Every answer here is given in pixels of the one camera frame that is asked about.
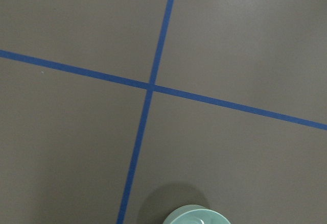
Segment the light green bowl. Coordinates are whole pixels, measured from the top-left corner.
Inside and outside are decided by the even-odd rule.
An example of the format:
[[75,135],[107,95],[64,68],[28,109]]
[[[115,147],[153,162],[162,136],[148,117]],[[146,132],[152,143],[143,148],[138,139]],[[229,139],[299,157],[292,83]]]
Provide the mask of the light green bowl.
[[195,224],[230,224],[222,214],[200,205],[185,205],[172,211],[163,224],[195,223]]

